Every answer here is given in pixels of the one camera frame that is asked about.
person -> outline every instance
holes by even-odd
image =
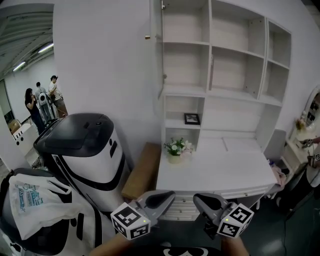
[[[314,139],[306,139],[300,141],[303,148],[308,146],[309,141],[311,141],[311,145],[319,144],[320,137]],[[320,146],[317,146],[313,151],[313,155],[320,153]],[[297,177],[293,178],[290,183],[288,183],[288,187],[292,188],[292,185],[295,185],[292,190],[288,191],[285,189],[276,199],[276,204],[283,212],[292,211],[296,205],[303,200],[310,192],[315,190],[314,192],[319,193],[320,189],[320,160],[313,159],[312,157],[308,157],[308,164],[304,166],[302,172]]]
[[[36,88],[37,89],[35,91],[35,99],[37,101],[39,101],[39,95],[41,93],[44,93],[47,96],[46,89],[41,87],[40,82],[36,83]],[[44,117],[45,122],[48,123],[51,120],[51,114],[50,114],[50,111],[49,111],[48,104],[40,105],[40,110],[42,112],[42,115]]]
[[[51,76],[51,79],[50,79],[51,82],[49,85],[49,95],[51,97],[53,104],[56,106],[59,118],[63,118],[68,115],[68,112],[66,109],[64,98],[62,97],[62,93],[57,87],[57,79],[58,79],[57,76],[55,75]]]
[[[192,250],[198,250],[196,255],[208,255],[208,256],[249,256],[249,253],[242,242],[240,237],[229,238],[226,236],[221,237],[221,252],[215,248],[205,247],[207,253],[199,253],[200,248],[190,247],[165,247],[165,246],[137,246],[133,247],[134,243],[127,240],[122,234],[116,234],[111,240],[99,245],[93,249],[89,256],[127,256],[127,255],[139,255],[139,256],[168,256],[168,255],[194,255]]]
[[[31,88],[26,89],[24,98],[25,98],[24,104],[26,108],[29,110],[31,114],[31,119],[36,125],[38,129],[38,133],[40,135],[46,129],[46,127],[40,116],[39,109],[37,108],[37,105],[36,105],[37,99],[33,95],[33,91]]]

white desk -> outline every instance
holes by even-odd
[[[192,221],[197,192],[220,193],[251,207],[277,180],[254,139],[204,138],[191,160],[171,164],[162,151],[156,188],[174,190],[176,199],[165,220]]]

white tote bag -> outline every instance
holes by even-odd
[[[52,191],[68,195],[71,188],[55,177],[17,174],[9,179],[11,211],[22,240],[28,239],[42,227],[78,216],[81,204],[63,203]]]

cabinet door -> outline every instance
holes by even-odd
[[[153,110],[162,113],[161,93],[164,88],[162,1],[150,0],[150,43],[153,88]]]

potted flower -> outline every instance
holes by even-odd
[[[192,153],[192,144],[189,141],[171,139],[171,143],[164,143],[164,148],[168,152],[168,161],[171,164],[179,164],[182,158],[190,156]]]

